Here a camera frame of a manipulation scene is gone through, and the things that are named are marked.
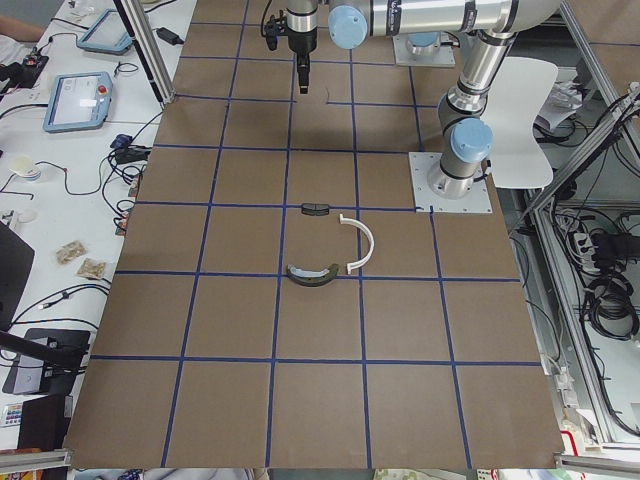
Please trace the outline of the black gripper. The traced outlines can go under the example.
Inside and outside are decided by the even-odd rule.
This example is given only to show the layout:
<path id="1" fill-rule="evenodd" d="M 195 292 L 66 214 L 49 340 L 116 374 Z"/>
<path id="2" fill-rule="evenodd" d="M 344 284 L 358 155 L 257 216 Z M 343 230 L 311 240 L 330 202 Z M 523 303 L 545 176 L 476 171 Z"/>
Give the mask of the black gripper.
<path id="1" fill-rule="evenodd" d="M 317 46 L 317 0 L 288 0 L 286 34 L 289 48 L 296 55 L 299 93 L 307 94 L 310 84 L 310 54 Z"/>

